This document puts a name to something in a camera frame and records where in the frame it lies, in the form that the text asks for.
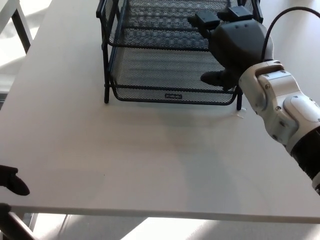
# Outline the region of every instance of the table top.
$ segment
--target table top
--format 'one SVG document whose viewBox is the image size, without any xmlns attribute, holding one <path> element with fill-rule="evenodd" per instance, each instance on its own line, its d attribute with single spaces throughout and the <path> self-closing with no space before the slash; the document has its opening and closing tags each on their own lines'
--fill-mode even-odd
<svg viewBox="0 0 320 240">
<path fill-rule="evenodd" d="M 262 0 L 265 24 L 294 5 Z M 311 180 L 250 109 L 104 104 L 96 1 L 54 0 L 0 112 L 0 164 L 30 189 L 0 188 L 13 211 L 320 223 Z M 320 103 L 320 21 L 284 16 L 275 57 Z"/>
</svg>

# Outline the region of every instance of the robotic hand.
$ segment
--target robotic hand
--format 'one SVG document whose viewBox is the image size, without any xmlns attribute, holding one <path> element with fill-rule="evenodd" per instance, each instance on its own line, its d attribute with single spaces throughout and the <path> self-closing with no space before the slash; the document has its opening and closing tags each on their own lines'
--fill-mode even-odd
<svg viewBox="0 0 320 240">
<path fill-rule="evenodd" d="M 239 85 L 252 109 L 262 117 L 267 133 L 285 147 L 320 194 L 320 108 L 274 60 L 271 39 L 261 61 L 267 29 L 254 19 L 245 19 L 217 24 L 214 30 L 199 27 L 199 31 L 225 68 L 207 72 L 201 80 L 224 89 Z"/>
</svg>

